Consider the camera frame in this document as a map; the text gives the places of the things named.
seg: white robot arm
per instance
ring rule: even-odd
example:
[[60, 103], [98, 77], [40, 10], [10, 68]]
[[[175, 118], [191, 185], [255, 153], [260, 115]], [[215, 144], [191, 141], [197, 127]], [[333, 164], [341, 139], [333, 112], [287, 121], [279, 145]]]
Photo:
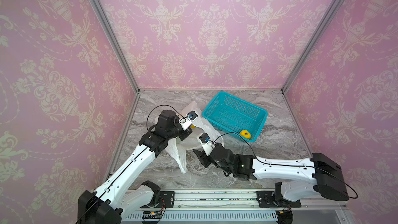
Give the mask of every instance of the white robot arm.
[[[138, 175], [162, 150], [168, 140], [184, 140], [192, 130], [194, 111], [179, 119], [175, 112], [163, 110], [158, 123], [144, 134], [126, 162], [93, 193], [85, 191], [78, 201], [80, 224], [119, 224], [125, 216], [142, 206], [156, 206], [160, 200], [160, 187], [146, 181], [135, 191], [125, 194]], [[193, 150], [205, 167], [213, 164], [225, 176], [248, 181], [249, 179], [281, 178], [293, 180], [276, 183], [273, 201], [276, 206], [289, 207], [300, 198], [321, 195], [325, 198], [346, 201], [346, 185], [341, 167], [321, 153], [312, 158], [297, 160], [266, 159], [251, 155], [234, 154], [220, 143], [210, 140], [204, 133], [198, 137], [203, 151]]]

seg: gray marble surface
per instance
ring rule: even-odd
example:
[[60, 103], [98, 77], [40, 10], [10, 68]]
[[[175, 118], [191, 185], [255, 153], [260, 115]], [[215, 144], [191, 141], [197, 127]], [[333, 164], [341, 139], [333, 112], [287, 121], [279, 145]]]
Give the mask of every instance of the gray marble surface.
[[[190, 102], [196, 101], [203, 111], [218, 91], [142, 91], [137, 109], [134, 113], [130, 130], [127, 134], [117, 167], [131, 155], [138, 141], [147, 131], [148, 113], [161, 104], [173, 106], [181, 111]], [[289, 110], [282, 98], [280, 90], [266, 91], [226, 91], [241, 99], [251, 102], [268, 111], [265, 126], [257, 138], [251, 143], [256, 155], [270, 159], [295, 159], [308, 157], [303, 143]], [[155, 117], [167, 107], [155, 109], [149, 117], [148, 125], [154, 124]], [[246, 143], [229, 135], [223, 136], [224, 146], [236, 154], [251, 155]], [[212, 188], [273, 188], [280, 179], [262, 179], [241, 181], [232, 175], [225, 177], [221, 169], [213, 165], [204, 168], [195, 154], [187, 151], [187, 173], [182, 174], [177, 162], [165, 151], [153, 161], [135, 180], [131, 189], [136, 189], [142, 182], [150, 180], [162, 189], [212, 189]]]

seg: black mounting plate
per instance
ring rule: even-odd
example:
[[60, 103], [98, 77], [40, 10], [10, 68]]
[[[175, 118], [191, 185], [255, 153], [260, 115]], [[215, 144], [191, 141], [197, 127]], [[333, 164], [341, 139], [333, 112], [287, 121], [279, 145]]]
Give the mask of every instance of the black mounting plate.
[[[160, 198], [164, 200], [165, 208], [173, 208], [174, 206], [174, 191], [161, 191]], [[159, 201], [159, 203], [153, 208], [162, 208], [163, 201]], [[149, 208], [147, 205], [142, 206], [141, 208]]]
[[[258, 205], [261, 208], [280, 208], [275, 205], [275, 197], [272, 195], [273, 191], [256, 191]], [[291, 203], [292, 208], [301, 208], [300, 200]]]

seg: pink wall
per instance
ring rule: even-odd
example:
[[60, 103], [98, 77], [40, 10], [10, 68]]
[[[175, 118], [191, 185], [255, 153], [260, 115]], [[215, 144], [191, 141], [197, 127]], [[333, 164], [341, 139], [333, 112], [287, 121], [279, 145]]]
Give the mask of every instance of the pink wall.
[[140, 88], [280, 88], [331, 0], [100, 0]]
[[88, 0], [0, 0], [0, 223], [75, 223], [133, 95]]
[[345, 0], [287, 93], [314, 151], [358, 192], [357, 224], [398, 218], [397, 38], [398, 0]]

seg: blue plastic basket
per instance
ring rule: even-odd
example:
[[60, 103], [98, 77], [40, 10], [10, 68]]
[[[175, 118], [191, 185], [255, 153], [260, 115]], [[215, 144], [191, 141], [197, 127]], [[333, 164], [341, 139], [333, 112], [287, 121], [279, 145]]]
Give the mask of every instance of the blue plastic basket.
[[264, 127], [268, 112], [232, 94], [219, 92], [206, 106], [202, 115], [223, 132], [249, 131], [250, 139], [241, 135], [231, 135], [237, 136], [237, 139], [242, 137], [248, 142], [254, 142]]

